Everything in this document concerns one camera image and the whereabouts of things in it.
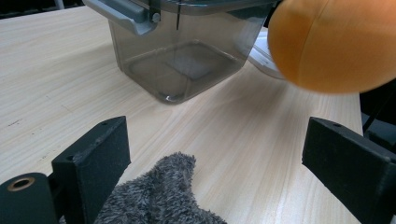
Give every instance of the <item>screw hole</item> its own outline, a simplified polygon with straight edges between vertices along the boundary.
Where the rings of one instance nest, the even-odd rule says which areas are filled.
[[[22,189],[26,189],[29,186],[31,186],[35,182],[35,179],[33,177],[24,177],[21,179],[18,179],[14,182],[12,182],[10,185],[8,185],[8,190],[9,191],[19,191]]]

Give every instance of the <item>clear plastic container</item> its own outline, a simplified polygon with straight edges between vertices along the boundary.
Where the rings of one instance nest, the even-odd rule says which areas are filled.
[[[245,63],[275,0],[84,0],[109,19],[120,70],[178,104]]]

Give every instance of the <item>light wood grain surface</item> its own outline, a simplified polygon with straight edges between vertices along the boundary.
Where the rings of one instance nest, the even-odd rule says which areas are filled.
[[[0,182],[50,162],[96,123],[125,115],[132,164],[194,155],[198,204],[229,223],[357,223],[301,165],[310,116],[361,133],[359,95],[298,90],[246,63],[181,105],[117,67],[105,18],[87,7],[0,21]]]

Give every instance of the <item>orange ball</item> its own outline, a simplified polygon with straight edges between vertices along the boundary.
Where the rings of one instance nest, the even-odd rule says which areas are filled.
[[[268,27],[282,75],[312,91],[368,91],[396,78],[395,0],[285,0]]]

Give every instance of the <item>gray fuzzy cloth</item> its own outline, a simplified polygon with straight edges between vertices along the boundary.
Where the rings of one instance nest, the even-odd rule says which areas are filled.
[[[148,173],[116,186],[95,224],[226,223],[200,209],[191,190],[195,158],[180,152]]]

